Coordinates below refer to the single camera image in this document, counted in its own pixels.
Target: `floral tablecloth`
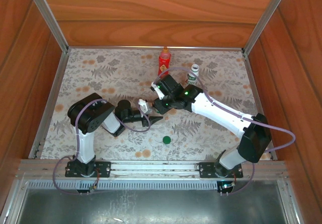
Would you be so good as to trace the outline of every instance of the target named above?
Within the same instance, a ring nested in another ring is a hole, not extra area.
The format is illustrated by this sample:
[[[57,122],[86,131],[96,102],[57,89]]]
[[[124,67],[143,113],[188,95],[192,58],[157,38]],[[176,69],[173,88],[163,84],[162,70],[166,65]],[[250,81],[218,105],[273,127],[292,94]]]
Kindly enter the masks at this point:
[[[72,49],[50,123],[42,159],[75,154],[76,139],[67,117],[69,107],[98,93],[115,106],[127,99],[154,100],[150,84],[158,71],[159,50]],[[170,66],[200,66],[200,78],[215,99],[256,114],[253,93],[241,52],[173,50]],[[171,75],[184,84],[186,73]],[[143,129],[140,122],[129,124]],[[165,145],[163,137],[171,138]],[[102,127],[95,132],[96,157],[106,160],[213,160],[239,139],[217,123],[184,110],[171,110],[150,131],[125,130],[113,137]]]

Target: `red bottle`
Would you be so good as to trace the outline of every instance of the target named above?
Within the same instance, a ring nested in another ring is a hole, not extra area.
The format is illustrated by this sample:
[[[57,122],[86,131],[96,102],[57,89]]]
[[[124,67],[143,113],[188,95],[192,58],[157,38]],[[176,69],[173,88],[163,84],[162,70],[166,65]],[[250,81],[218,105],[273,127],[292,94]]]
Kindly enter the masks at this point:
[[[162,71],[169,68],[170,58],[171,58],[171,54],[170,54],[168,48],[164,47],[160,56],[159,56],[159,71],[158,71],[157,75],[161,74]]]

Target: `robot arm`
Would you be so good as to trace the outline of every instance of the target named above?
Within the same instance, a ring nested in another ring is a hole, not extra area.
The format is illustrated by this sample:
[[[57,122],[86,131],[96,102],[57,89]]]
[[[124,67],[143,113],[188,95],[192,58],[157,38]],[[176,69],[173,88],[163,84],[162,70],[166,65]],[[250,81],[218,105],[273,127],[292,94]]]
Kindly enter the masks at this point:
[[[89,102],[101,98],[100,95],[93,93],[70,107],[67,115],[70,118],[70,123],[74,126],[74,129],[75,120],[83,107]],[[145,101],[140,100],[139,105],[145,114],[151,112],[149,105]],[[94,103],[84,111],[78,121],[79,153],[77,160],[80,163],[88,165],[88,163],[95,161],[94,132],[100,125],[114,137],[117,137],[125,130],[125,127],[121,125],[116,117],[123,123],[140,121],[143,127],[148,126],[146,118],[143,117],[139,110],[132,109],[131,103],[127,100],[119,101],[117,107],[114,107],[111,103],[105,101]],[[163,117],[160,116],[150,116],[149,120],[151,124],[154,124],[162,118]]]
[[[170,75],[166,75],[155,84],[152,83],[151,89],[158,94],[153,106],[160,114],[172,108],[185,109],[217,122],[241,138],[239,144],[224,151],[214,163],[216,173],[220,176],[228,175],[236,165],[245,161],[257,163],[271,141],[269,129],[244,121],[212,105],[203,90],[194,85],[183,88]],[[238,115],[267,123],[266,117],[260,113],[251,116],[215,102]]]

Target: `green cap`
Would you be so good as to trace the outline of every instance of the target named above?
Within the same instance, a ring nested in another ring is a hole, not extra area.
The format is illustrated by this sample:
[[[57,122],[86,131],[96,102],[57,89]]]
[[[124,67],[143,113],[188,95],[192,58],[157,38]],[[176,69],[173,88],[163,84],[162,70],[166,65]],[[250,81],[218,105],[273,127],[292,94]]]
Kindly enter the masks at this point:
[[[164,144],[169,144],[171,142],[171,138],[169,136],[164,136],[163,137],[163,143]]]

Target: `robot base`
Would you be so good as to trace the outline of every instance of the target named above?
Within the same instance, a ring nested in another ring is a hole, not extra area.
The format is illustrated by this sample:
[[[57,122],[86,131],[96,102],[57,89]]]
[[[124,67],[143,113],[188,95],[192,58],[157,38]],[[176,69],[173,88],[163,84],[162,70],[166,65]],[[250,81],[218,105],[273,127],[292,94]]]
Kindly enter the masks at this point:
[[[200,162],[199,166],[199,174],[200,178],[242,178],[243,171],[242,165],[236,165],[232,170],[229,171],[227,176],[220,176],[216,171],[215,163],[214,162]]]
[[[100,178],[109,178],[111,173],[111,162],[95,161],[95,157],[87,164],[79,160],[69,161],[66,166],[65,177],[97,177],[97,171]]]

